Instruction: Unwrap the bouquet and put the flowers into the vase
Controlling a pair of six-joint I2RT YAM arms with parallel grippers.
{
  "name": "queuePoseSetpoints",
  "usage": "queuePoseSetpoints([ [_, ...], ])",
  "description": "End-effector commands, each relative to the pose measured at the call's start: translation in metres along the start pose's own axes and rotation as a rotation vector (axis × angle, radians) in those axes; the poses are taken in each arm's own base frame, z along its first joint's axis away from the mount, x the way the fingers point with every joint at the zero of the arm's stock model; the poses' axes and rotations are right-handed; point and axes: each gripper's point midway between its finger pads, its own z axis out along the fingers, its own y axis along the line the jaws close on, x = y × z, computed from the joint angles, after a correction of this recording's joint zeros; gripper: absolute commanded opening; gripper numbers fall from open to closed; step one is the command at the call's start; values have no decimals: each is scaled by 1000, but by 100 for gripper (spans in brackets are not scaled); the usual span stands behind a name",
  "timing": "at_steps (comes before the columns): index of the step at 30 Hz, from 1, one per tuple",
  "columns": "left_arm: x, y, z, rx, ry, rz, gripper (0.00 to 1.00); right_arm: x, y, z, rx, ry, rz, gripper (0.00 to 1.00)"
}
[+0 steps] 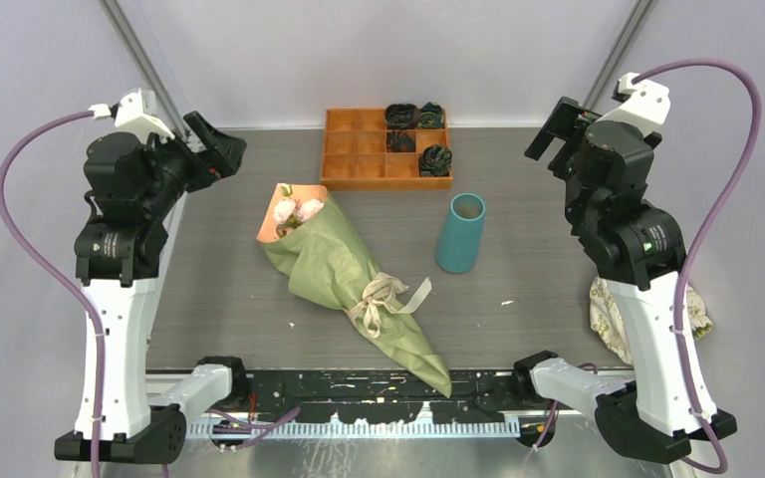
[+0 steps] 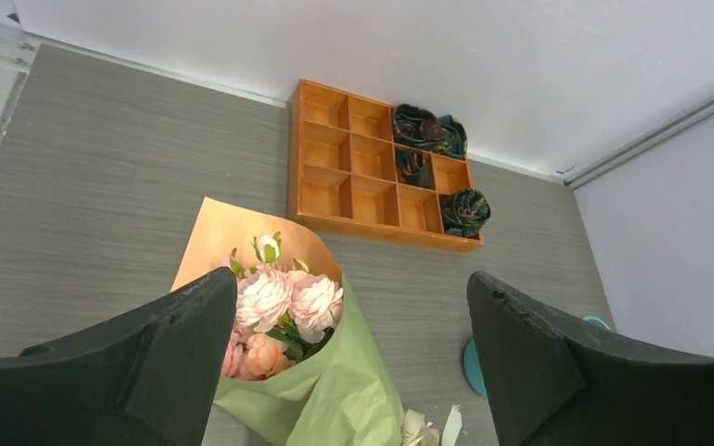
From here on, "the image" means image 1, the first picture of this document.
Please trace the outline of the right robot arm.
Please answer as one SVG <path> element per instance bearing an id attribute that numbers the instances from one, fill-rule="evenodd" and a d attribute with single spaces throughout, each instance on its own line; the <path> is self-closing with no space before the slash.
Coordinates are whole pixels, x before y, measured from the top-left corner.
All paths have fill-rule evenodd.
<path id="1" fill-rule="evenodd" d="M 542 351 L 514 364 L 511 395 L 529 409 L 570 406 L 626 458 L 673 463 L 693 441 L 727 437 L 737 424 L 710 398 L 691 332 L 674 323 L 685 244 L 675 219 L 644 197 L 661 137 L 564 97 L 526 155 L 539 159 L 556 139 L 562 147 L 549 168 L 566 186 L 566 220 L 614 297 L 636 376 L 607 378 Z"/>

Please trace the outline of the pink flowers bunch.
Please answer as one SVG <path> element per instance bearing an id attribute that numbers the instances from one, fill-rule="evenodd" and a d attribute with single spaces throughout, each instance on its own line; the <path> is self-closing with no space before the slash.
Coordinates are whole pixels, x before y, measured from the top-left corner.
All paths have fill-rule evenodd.
<path id="1" fill-rule="evenodd" d="M 276 187 L 279 200 L 272 208 L 271 217 L 275 223 L 275 233 L 283 238 L 304 223 L 312 219 L 325 205 L 318 198 L 301 200 L 295 197 L 293 186 L 279 183 Z"/>

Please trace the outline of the green wrapping paper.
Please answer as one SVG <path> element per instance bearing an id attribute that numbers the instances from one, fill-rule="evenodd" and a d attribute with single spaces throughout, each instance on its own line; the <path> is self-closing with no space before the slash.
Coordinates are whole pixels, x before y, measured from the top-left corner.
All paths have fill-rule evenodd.
<path id="1" fill-rule="evenodd" d="M 341 312 L 389 359 L 441 394 L 451 395 L 449 369 L 430 345 L 415 312 L 393 315 L 380 310 L 382 333 L 377 339 L 369 337 L 362 323 L 354 325 L 348 319 L 345 310 L 361 299 L 378 272 L 385 272 L 332 196 L 328 194 L 324 208 L 294 232 L 276 242 L 258 243 L 272 265 L 287 276 L 291 294 Z M 418 286 L 399 294 L 395 304 L 403 306 Z"/>

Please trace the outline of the cream ribbon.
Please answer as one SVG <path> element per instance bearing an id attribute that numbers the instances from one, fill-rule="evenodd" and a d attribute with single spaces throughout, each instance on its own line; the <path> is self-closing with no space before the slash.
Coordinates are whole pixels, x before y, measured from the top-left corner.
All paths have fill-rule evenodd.
<path id="1" fill-rule="evenodd" d="M 382 333 L 380 310 L 393 315 L 412 315 L 432 292 L 432 283 L 425 278 L 411 298 L 401 307 L 395 302 L 397 296 L 409 290 L 399 278 L 378 272 L 362 291 L 361 299 L 345 313 L 354 324 L 362 323 L 371 339 L 377 339 Z"/>

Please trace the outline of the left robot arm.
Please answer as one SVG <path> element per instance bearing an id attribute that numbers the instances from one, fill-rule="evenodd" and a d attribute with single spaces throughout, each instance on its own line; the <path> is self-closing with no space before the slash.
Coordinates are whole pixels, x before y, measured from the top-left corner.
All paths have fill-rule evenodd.
<path id="1" fill-rule="evenodd" d="M 76 276 L 88 315 L 84 403 L 54 452 L 66 461 L 173 463 L 188 426 L 215 404 L 244 407 L 251 395 L 243 361 L 201 359 L 158 397 L 146 391 L 145 359 L 161 287 L 165 220 L 186 194 L 235 175 L 245 140 L 198 113 L 185 122 L 200 141 L 117 131 L 87 150 L 85 194 L 91 213 L 75 241 Z"/>

